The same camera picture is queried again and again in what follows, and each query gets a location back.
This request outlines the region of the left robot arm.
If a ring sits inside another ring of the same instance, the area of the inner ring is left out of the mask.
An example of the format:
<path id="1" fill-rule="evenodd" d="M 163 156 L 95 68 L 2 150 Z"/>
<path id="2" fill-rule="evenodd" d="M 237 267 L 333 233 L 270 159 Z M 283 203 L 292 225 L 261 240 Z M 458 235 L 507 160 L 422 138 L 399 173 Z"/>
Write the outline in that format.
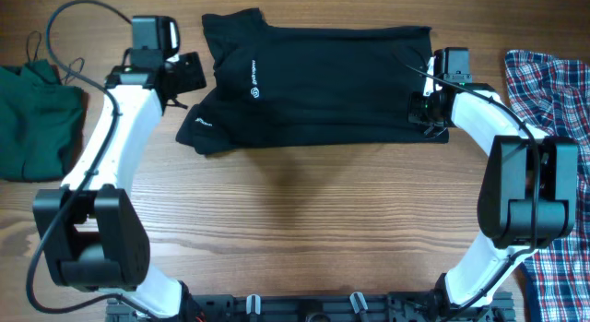
<path id="1" fill-rule="evenodd" d="M 82 156 L 59 188 L 35 197 L 41 241 L 27 271 L 26 295 L 34 309 L 51 315 L 113 300 L 147 321 L 202 321 L 187 286 L 151 264 L 148 235 L 129 197 L 167 102 L 194 90 L 202 69 L 195 54 L 133 50 L 129 56 L 101 86 L 104 106 Z M 41 260 L 56 285 L 97 297 L 67 307 L 42 304 L 34 292 Z"/>

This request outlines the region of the black polo shirt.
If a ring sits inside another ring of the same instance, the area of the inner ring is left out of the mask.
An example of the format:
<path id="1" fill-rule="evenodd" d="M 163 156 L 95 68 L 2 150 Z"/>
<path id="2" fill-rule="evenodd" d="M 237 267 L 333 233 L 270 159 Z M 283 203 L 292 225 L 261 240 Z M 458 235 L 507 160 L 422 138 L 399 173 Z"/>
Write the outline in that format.
<path id="1" fill-rule="evenodd" d="M 216 81 L 176 134 L 200 155 L 357 143 L 446 143 L 413 124 L 430 30 L 282 28 L 257 8 L 202 18 Z"/>

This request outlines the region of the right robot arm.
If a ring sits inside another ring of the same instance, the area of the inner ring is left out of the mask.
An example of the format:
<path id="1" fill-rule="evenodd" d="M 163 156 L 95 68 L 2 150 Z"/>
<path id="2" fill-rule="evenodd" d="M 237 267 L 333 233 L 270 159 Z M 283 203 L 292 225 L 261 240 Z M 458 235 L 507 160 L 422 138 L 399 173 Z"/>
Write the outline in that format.
<path id="1" fill-rule="evenodd" d="M 566 237 L 574 225 L 578 151 L 569 137 L 527 124 L 485 84 L 413 92 L 408 120 L 429 130 L 465 131 L 488 157 L 479 191 L 479 232 L 437 283 L 435 309 L 451 319 L 490 305 L 527 258 Z"/>

